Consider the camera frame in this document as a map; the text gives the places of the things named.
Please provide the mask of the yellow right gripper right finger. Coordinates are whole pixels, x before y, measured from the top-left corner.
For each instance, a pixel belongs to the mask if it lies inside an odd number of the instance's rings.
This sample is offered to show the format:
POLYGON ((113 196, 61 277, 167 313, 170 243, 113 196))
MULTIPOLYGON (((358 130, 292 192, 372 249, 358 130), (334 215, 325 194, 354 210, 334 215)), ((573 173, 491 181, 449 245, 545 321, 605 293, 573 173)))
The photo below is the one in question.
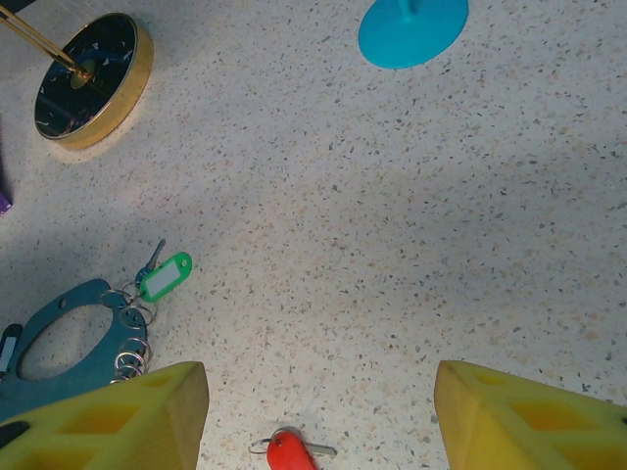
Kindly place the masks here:
POLYGON ((617 404, 443 360, 434 405, 453 469, 626 466, 626 409, 617 404))

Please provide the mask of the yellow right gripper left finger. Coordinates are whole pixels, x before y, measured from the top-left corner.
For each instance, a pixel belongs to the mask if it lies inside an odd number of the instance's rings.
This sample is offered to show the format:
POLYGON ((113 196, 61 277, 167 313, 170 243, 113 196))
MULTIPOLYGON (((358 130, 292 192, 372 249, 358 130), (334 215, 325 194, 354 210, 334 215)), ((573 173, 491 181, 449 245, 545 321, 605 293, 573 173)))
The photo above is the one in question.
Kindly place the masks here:
POLYGON ((184 361, 37 407, 1 424, 4 469, 194 469, 210 403, 184 361))

